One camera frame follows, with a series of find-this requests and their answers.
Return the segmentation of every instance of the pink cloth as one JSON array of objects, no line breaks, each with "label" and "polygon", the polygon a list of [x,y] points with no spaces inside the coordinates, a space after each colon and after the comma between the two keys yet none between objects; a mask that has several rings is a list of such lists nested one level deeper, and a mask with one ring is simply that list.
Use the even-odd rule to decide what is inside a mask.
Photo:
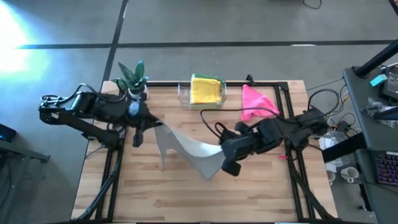
[{"label": "pink cloth", "polygon": [[[279,110],[275,107],[275,104],[270,99],[268,99],[266,95],[263,95],[256,90],[253,90],[248,85],[243,85],[242,107],[263,107],[273,111],[276,114],[280,113]],[[249,121],[253,116],[271,117],[274,116],[274,114],[266,110],[244,110],[241,113],[241,120]]]}]

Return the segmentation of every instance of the clear plastic container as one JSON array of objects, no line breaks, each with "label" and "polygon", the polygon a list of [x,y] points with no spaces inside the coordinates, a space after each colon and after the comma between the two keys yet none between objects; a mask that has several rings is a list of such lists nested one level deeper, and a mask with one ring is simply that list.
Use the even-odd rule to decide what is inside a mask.
[{"label": "clear plastic container", "polygon": [[216,103],[191,103],[191,81],[179,81],[178,82],[178,100],[180,101],[181,107],[190,110],[202,110],[202,109],[220,109],[226,100],[226,83],[223,82],[220,85],[220,97],[221,100]]}]

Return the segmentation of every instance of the yellow cloth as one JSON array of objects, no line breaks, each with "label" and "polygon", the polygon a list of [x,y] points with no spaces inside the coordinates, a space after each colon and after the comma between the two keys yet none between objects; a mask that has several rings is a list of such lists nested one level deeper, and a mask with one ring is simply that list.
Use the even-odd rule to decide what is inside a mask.
[{"label": "yellow cloth", "polygon": [[209,78],[193,78],[191,103],[216,103],[221,101],[221,82]]}]

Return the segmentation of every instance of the blue object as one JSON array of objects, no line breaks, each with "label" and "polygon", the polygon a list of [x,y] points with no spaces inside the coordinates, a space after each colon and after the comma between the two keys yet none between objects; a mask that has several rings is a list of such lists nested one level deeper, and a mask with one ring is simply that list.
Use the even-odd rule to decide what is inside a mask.
[{"label": "blue object", "polygon": [[382,84],[386,80],[387,80],[387,76],[385,74],[381,74],[381,75],[378,75],[376,78],[374,78],[371,81],[371,85],[373,87],[375,87],[375,86],[378,86],[378,85]]}]

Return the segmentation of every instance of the floor tile line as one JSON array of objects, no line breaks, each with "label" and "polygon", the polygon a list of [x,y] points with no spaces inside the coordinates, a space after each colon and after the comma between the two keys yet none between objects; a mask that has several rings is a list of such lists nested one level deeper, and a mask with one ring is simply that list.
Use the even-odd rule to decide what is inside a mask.
[{"label": "floor tile line", "polygon": [[109,80],[109,77],[111,76],[112,64],[113,64],[114,56],[116,54],[116,49],[118,47],[120,33],[122,31],[122,26],[123,26],[123,21],[124,21],[124,13],[126,12],[128,2],[129,2],[129,0],[123,0],[122,6],[120,8],[118,22],[116,23],[116,28],[115,28],[114,35],[113,35],[112,46],[111,46],[111,49],[109,50],[109,55],[108,55],[108,59],[106,61],[104,75],[102,77],[101,88],[102,88],[102,83],[106,80]]},{"label": "floor tile line", "polygon": [[272,46],[336,46],[386,45],[395,40],[319,40],[319,41],[250,41],[250,42],[159,42],[112,44],[27,44],[15,49],[116,49],[174,47],[272,47]]},{"label": "floor tile line", "polygon": [[126,43],[118,48],[174,48],[174,47],[272,47],[272,46],[335,46],[386,45],[395,40],[321,40],[321,41],[252,41],[252,42],[163,42]]},{"label": "floor tile line", "polygon": [[396,12],[397,16],[398,16],[398,6],[397,3],[394,2],[394,0],[388,0],[392,6],[392,8],[394,9],[394,11]]},{"label": "floor tile line", "polygon": [[15,49],[107,49],[112,44],[26,44]]}]

